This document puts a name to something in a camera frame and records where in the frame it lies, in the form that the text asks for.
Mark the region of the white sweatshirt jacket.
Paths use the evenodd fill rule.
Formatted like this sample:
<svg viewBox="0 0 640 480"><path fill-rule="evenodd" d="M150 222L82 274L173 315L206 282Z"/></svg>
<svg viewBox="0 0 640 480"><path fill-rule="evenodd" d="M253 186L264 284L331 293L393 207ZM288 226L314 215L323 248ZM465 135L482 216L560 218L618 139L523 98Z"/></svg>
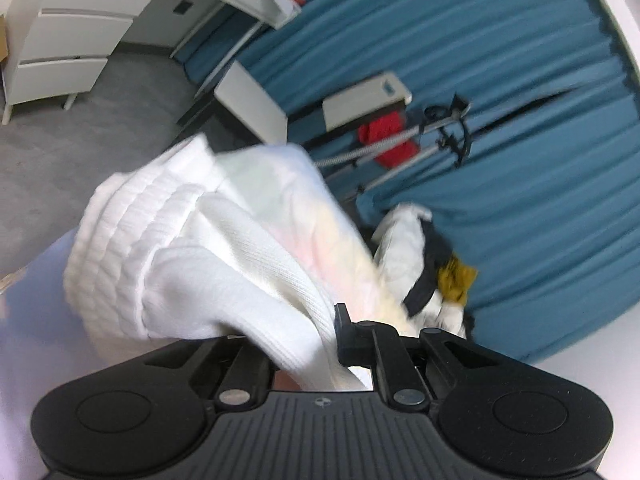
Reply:
<svg viewBox="0 0 640 480"><path fill-rule="evenodd" d="M337 304L412 336L356 226L307 153L215 153L198 134L91 196L63 274L96 350L118 363L243 335L306 390L358 390L337 359Z"/></svg>

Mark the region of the white and black puffer jacket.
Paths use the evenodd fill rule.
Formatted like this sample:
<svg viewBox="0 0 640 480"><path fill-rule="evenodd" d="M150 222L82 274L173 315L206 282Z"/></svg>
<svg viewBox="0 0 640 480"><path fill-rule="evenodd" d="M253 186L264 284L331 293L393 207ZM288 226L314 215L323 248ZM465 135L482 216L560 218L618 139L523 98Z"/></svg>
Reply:
<svg viewBox="0 0 640 480"><path fill-rule="evenodd" d="M396 206L372 235L374 261L414 334L436 327L466 338L471 329L464 307L442 298L438 289L438 268L448 262L452 249L432 218L421 206Z"/></svg>

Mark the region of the mustard yellow garment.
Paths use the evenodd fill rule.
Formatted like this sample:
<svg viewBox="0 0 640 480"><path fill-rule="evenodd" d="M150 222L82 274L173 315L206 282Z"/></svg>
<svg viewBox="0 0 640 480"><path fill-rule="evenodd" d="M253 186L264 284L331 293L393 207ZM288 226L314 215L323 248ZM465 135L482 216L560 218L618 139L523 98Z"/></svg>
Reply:
<svg viewBox="0 0 640 480"><path fill-rule="evenodd" d="M437 271L437 286L442 299L465 307L469 291L477 279L478 271L465 264L456 254Z"/></svg>

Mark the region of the pastel tie-dye bed duvet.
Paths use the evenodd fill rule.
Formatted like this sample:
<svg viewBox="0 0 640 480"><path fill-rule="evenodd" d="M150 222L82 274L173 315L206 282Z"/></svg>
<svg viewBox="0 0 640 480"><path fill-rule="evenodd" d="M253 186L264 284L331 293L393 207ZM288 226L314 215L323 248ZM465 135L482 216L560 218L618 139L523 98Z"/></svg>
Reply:
<svg viewBox="0 0 640 480"><path fill-rule="evenodd" d="M65 233L1 294L3 479L42 478L46 467L30 433L32 410L57 386L106 367L64 296L75 234Z"/></svg>

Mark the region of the red garment on stand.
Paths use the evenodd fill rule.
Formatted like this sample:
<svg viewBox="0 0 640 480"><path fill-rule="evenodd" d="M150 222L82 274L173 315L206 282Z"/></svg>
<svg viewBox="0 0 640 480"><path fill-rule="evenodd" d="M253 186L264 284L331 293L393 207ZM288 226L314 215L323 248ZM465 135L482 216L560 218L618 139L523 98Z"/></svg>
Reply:
<svg viewBox="0 0 640 480"><path fill-rule="evenodd" d="M370 145L396 136L405 130L408 119L401 112L391 112L358 128L358 141ZM392 169L420 152L416 141L408 140L378 155L375 161L385 169Z"/></svg>

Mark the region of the garment steamer stand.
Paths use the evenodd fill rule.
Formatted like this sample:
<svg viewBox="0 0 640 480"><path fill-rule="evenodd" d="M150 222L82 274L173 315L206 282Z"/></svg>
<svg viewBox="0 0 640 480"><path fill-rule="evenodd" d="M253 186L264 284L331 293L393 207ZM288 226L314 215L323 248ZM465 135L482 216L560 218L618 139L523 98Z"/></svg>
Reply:
<svg viewBox="0 0 640 480"><path fill-rule="evenodd" d="M416 154L395 162L393 166L385 169L384 174L358 184L345 198L356 197L378 188L419 162L424 162L442 151L453 154L456 158L454 164L460 167L469 157L473 144L472 132L465 121L471 107L472 103L469 100L456 93L448 106L427 107L423 111L419 125L394 133L364 148L356 148L346 154L320 159L314 164L318 169L333 168L333 171L324 177L326 182L330 182L343 174L350 174L360 167L367 166L369 162L374 162L387 152L399 148L401 144L413 143L416 146L418 149Z"/></svg>

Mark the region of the black upright board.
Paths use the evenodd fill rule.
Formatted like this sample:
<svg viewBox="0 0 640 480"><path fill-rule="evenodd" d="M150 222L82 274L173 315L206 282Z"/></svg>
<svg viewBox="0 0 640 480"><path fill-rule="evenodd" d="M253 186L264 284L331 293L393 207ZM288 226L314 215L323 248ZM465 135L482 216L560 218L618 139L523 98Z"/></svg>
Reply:
<svg viewBox="0 0 640 480"><path fill-rule="evenodd" d="M247 142L282 145L288 142L293 122L321 110L324 131L303 143L304 148L313 150L387 114L402 112L411 101L412 93L400 78L384 72L288 114L243 65L233 62L218 84L178 119L178 138L190 136L215 117Z"/></svg>

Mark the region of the blue curtain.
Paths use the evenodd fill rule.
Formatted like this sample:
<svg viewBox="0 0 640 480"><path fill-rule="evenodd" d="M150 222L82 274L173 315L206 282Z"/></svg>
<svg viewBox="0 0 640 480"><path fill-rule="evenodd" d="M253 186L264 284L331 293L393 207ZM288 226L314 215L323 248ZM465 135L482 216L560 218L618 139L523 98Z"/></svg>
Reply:
<svg viewBox="0 0 640 480"><path fill-rule="evenodd" d="M475 339L534 360L639 300L639 0L306 0L239 62L287 113L390 70L410 112L471 103L470 154L358 193L401 203L480 272Z"/></svg>

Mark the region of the white drawer cabinet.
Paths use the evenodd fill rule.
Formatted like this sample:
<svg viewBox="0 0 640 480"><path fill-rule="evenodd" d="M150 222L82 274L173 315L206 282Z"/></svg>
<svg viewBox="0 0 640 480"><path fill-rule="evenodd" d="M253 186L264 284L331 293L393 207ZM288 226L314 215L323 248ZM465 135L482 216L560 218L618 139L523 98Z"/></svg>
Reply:
<svg viewBox="0 0 640 480"><path fill-rule="evenodd" d="M111 54L152 0L11 0L8 57L2 65L4 109L64 96L68 110L92 90Z"/></svg>

